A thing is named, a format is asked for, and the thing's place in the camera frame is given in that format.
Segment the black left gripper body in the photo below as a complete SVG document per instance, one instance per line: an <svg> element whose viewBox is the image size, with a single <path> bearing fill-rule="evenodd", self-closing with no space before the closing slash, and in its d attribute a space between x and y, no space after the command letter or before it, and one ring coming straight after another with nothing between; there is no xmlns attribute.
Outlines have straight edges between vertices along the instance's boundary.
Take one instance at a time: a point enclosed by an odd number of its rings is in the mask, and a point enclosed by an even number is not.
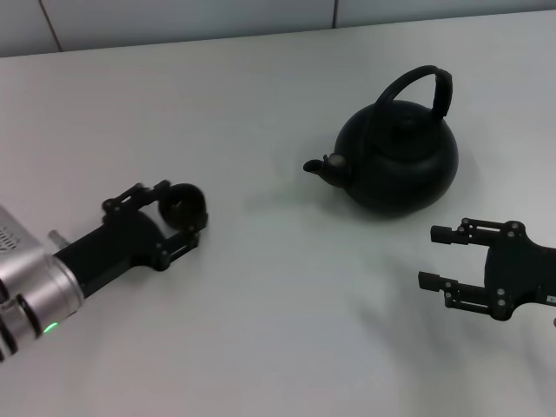
<svg viewBox="0 0 556 417"><path fill-rule="evenodd" d="M169 252L161 230L142 212L110 220L55 253L88 298L134 267L163 271Z"/></svg>

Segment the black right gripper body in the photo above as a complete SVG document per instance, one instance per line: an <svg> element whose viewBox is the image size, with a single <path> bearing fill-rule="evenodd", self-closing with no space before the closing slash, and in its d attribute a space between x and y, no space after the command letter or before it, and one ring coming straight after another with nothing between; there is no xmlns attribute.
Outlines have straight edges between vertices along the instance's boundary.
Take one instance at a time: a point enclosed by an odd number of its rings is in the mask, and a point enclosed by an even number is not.
<svg viewBox="0 0 556 417"><path fill-rule="evenodd" d="M495 320L527 303L556 308L556 248L532 242L523 223L506 222L489 244L484 284Z"/></svg>

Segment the small black teacup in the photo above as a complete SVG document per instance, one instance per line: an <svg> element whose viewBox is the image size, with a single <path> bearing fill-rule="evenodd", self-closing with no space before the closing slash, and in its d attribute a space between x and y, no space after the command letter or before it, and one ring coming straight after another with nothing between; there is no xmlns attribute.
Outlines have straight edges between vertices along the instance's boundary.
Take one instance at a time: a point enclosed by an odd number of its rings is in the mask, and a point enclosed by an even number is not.
<svg viewBox="0 0 556 417"><path fill-rule="evenodd" d="M158 210L162 219L175 230L199 232L208 224L205 196L193 184L179 183L163 191Z"/></svg>

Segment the black round teapot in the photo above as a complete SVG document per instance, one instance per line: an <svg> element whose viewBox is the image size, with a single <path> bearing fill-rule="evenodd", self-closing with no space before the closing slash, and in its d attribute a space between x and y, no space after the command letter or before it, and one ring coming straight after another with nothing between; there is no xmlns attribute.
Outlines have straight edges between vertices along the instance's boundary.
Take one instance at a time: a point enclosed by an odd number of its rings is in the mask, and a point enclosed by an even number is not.
<svg viewBox="0 0 556 417"><path fill-rule="evenodd" d="M435 80L430 107L399 99L406 87L427 76ZM447 192L459 165L446 122L452 98L449 72L434 65L412 69L347 120L331 154L305 162L303 169L382 215L426 208Z"/></svg>

